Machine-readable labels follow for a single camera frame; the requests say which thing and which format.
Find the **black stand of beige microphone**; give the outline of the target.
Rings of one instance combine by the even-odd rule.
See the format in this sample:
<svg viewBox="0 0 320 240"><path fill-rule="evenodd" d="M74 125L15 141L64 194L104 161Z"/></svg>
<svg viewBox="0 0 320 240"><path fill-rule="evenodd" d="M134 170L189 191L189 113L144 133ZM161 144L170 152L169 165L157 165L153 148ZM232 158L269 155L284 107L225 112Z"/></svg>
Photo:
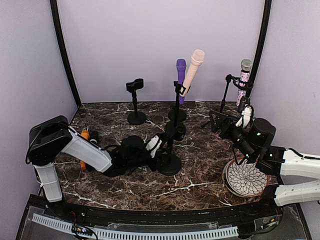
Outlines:
<svg viewBox="0 0 320 240"><path fill-rule="evenodd" d="M168 113L168 118L170 121L165 125L164 131L174 140L182 141L187 131L187 128L183 123L183 121L187 119L187 115L183 110L180 110L179 96L182 85L179 84L177 80L173 82L173 85L176 93L175 106Z"/></svg>

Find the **beige pink microphone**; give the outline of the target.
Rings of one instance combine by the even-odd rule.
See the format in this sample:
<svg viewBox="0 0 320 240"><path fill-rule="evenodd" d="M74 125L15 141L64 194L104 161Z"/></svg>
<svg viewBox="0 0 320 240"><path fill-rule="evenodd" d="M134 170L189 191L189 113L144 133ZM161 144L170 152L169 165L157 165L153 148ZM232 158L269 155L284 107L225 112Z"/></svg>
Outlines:
<svg viewBox="0 0 320 240"><path fill-rule="evenodd" d="M189 92L189 89L195 78L195 75L199 67L202 65L204 61L205 61L205 52L203 50L196 49L191 56L190 66L188 68L188 71L185 75L184 81L180 88L179 95L181 97L185 97L186 94Z"/></svg>

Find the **black microphone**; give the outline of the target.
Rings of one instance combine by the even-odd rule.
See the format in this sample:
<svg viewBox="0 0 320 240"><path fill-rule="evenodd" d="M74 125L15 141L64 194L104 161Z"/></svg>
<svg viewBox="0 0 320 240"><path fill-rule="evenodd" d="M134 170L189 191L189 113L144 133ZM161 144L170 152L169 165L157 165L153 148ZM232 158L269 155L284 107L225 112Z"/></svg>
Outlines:
<svg viewBox="0 0 320 240"><path fill-rule="evenodd" d="M99 144L99 133L97 131L92 131L89 134L89 142L95 145Z"/></svg>

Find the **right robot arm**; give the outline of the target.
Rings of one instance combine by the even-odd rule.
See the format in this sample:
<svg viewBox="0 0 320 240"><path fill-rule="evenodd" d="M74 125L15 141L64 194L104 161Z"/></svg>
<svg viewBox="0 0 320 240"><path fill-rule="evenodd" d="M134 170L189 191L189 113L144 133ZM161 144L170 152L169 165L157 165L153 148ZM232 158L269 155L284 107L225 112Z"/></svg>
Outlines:
<svg viewBox="0 0 320 240"><path fill-rule="evenodd" d="M252 119L252 113L240 118L211 110L211 130L220 138L232 141L232 149L238 149L242 157L235 156L222 173L223 182L239 197L261 196L255 205L255 213L266 217L275 206L319 201L320 158L302 154L293 148L272 146L276 128L264 118ZM300 176L313 181L284 185L269 184L269 177Z"/></svg>

